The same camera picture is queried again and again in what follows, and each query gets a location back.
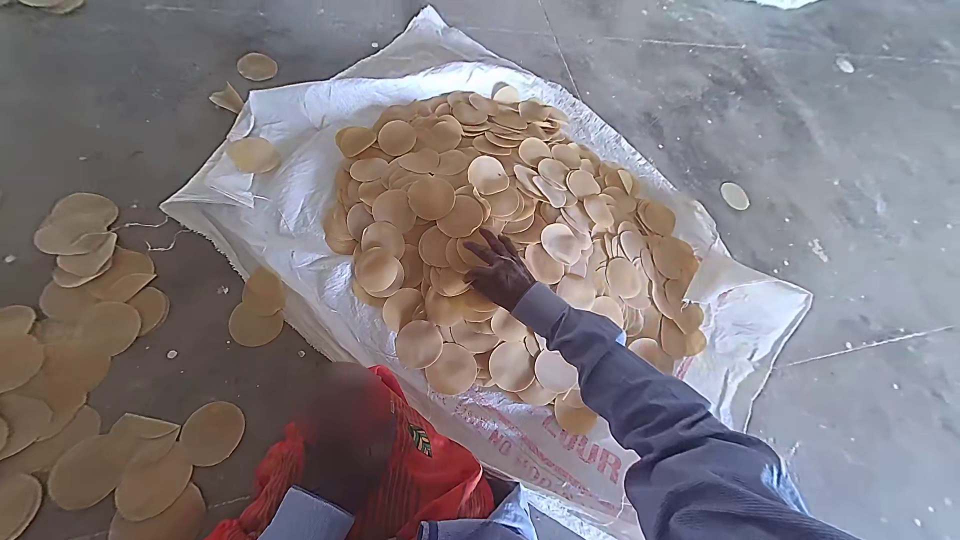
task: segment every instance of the finger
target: finger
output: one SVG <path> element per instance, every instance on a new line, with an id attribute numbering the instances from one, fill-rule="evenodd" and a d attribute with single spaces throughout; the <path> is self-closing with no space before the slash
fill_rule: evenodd
<path id="1" fill-rule="evenodd" d="M 480 234 L 487 240 L 487 243 L 490 244 L 490 248 L 494 253 L 502 255 L 503 257 L 509 257 L 510 254 L 507 252 L 506 248 L 503 247 L 503 242 L 496 237 L 496 234 L 492 233 L 490 230 L 484 228 L 480 230 Z"/>
<path id="2" fill-rule="evenodd" d="M 493 269 L 490 266 L 478 266 L 472 268 L 467 272 L 466 281 L 467 283 L 473 283 L 475 280 L 485 280 L 492 277 L 494 274 Z"/>
<path id="3" fill-rule="evenodd" d="M 509 253 L 511 257 L 517 259 L 520 258 L 520 255 L 516 252 L 516 246 L 514 245 L 513 240 L 508 238 L 506 234 L 500 235 L 500 241 L 503 242 L 503 247 L 507 248 L 507 253 Z"/>
<path id="4" fill-rule="evenodd" d="M 476 242 L 466 241 L 464 242 L 464 247 L 471 250 L 474 255 L 480 257 L 481 260 L 493 266 L 498 261 L 496 253 L 492 252 L 488 248 L 481 246 Z"/>

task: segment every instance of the shirt cuff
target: shirt cuff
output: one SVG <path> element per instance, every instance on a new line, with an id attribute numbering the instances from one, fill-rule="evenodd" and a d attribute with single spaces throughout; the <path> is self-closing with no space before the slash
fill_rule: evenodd
<path id="1" fill-rule="evenodd" d="M 353 516 L 339 506 L 293 486 L 259 540 L 343 540 L 352 527 Z"/>
<path id="2" fill-rule="evenodd" d="M 514 318 L 542 337 L 550 331 L 570 305 L 541 282 L 534 283 L 512 311 Z"/>

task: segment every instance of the person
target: person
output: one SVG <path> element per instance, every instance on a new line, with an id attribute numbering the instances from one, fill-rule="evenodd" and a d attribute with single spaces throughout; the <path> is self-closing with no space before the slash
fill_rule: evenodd
<path id="1" fill-rule="evenodd" d="M 584 403 L 609 422 L 623 448 L 641 456 L 627 472 L 624 486 L 648 540 L 854 538 L 808 514 L 773 449 L 725 427 L 695 390 L 626 349 L 623 331 L 609 319 L 571 307 L 537 282 L 509 238 L 486 230 L 481 234 L 488 246 L 467 244 L 487 263 L 468 273 L 473 288 L 508 309 L 545 338 L 549 349 L 576 366 Z M 312 410 L 327 411 L 323 431 L 348 433 L 352 442 L 341 447 L 316 434 L 306 437 L 317 442 L 307 445 L 303 479 L 287 491 L 260 540 L 375 538 L 369 527 L 366 533 L 356 534 L 357 524 L 370 522 L 371 513 L 396 507 L 391 497 L 406 501 L 403 490 L 384 489 L 390 483 L 385 479 L 396 476 L 391 471 L 405 467 L 403 460 L 391 465 L 395 461 L 391 448 L 397 452 L 392 442 L 402 424 L 396 411 L 384 411 L 388 402 L 403 407 L 405 401 L 397 400 L 393 391 L 382 390 L 384 384 L 393 385 L 389 370 L 380 372 L 387 376 L 383 379 L 352 364 L 331 369 L 337 370 L 333 386 L 338 390 L 326 392 Z M 330 413 L 355 408 L 371 418 L 359 431 L 347 415 Z M 448 446 L 459 447 L 452 441 Z M 480 501 L 473 515 L 465 515 L 461 506 L 449 514 L 457 519 L 415 520 L 415 527 L 407 527 L 398 537 L 536 540 L 522 488 L 508 490 L 493 507 L 492 490 L 487 491 L 486 483 L 475 482 L 469 491 L 460 489 L 461 478 L 476 478 L 468 458 L 458 454 L 453 462 L 466 474 L 446 479 L 444 489 L 454 485 L 458 502 L 471 497 Z M 435 467 L 428 475 L 439 475 L 442 469 Z M 498 483 L 490 480 L 490 486 Z M 380 534 L 388 537 L 383 530 Z"/>

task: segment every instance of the white debris on floor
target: white debris on floor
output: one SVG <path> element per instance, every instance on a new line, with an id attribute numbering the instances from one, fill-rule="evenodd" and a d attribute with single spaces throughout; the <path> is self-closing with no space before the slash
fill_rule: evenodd
<path id="1" fill-rule="evenodd" d="M 802 8 L 807 4 L 812 4 L 817 0 L 746 0 L 747 2 L 755 2 L 761 6 L 772 6 L 774 8 L 780 8 L 782 10 L 796 10 L 797 8 Z"/>

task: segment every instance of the gray jacket sleeve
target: gray jacket sleeve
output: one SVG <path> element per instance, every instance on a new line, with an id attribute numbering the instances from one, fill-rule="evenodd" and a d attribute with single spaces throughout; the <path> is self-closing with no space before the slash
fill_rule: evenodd
<path id="1" fill-rule="evenodd" d="M 853 539 L 806 513 L 777 454 L 624 348 L 609 319 L 537 283 L 513 311 L 580 371 L 584 402 L 641 459 L 624 479 L 649 540 Z"/>

